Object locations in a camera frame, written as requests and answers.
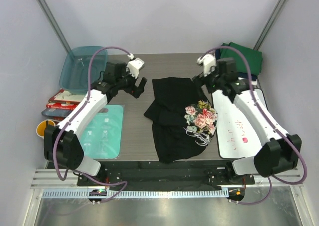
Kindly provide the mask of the black floral t shirt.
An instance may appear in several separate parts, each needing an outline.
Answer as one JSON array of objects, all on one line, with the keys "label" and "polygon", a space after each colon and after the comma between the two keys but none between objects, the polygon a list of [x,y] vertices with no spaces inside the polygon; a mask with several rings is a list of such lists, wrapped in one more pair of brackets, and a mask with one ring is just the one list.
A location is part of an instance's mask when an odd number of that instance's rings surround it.
[{"label": "black floral t shirt", "polygon": [[154,79],[152,85],[154,101],[144,116],[152,121],[159,161],[169,164],[201,154],[215,135],[217,111],[189,78]]}]

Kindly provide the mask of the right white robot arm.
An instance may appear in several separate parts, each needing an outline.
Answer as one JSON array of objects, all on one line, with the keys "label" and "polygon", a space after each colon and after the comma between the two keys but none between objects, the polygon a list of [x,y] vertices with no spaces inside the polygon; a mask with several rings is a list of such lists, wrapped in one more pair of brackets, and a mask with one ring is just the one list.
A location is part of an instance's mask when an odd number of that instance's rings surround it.
[{"label": "right white robot arm", "polygon": [[203,73],[194,77],[195,84],[205,85],[209,93],[221,90],[223,95],[246,117],[259,138],[261,148],[254,156],[233,160],[225,171],[228,182],[235,184],[245,174],[275,177],[278,173],[294,169],[298,162],[305,164],[300,155],[301,139],[290,135],[260,104],[252,79],[239,79],[233,58],[216,60],[207,54],[197,60]]}]

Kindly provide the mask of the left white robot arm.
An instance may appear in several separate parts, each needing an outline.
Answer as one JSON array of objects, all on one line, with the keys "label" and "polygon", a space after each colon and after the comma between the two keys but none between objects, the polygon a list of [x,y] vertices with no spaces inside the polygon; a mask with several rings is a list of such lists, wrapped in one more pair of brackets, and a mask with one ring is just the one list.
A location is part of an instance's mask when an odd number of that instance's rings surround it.
[{"label": "left white robot arm", "polygon": [[101,163],[84,155],[80,138],[94,116],[104,108],[120,90],[139,98],[147,80],[135,82],[144,62],[133,59],[128,63],[108,62],[103,77],[93,82],[84,99],[56,126],[48,125],[44,130],[44,157],[55,168],[60,166],[89,175],[94,185],[102,185],[106,173]]}]

